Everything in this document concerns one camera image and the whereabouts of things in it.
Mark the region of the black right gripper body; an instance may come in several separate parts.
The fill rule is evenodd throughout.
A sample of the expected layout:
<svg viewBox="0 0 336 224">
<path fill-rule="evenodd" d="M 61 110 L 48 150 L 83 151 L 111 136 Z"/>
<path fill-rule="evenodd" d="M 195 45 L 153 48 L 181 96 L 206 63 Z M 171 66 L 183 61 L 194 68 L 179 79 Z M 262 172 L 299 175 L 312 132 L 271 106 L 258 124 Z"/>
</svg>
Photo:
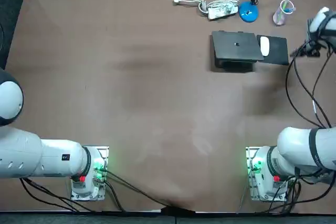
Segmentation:
<svg viewBox="0 0 336 224">
<path fill-rule="evenodd" d="M 320 57 L 321 45 L 312 40 L 310 33 L 307 33 L 306 39 L 302 46 L 301 56 Z"/>
</svg>

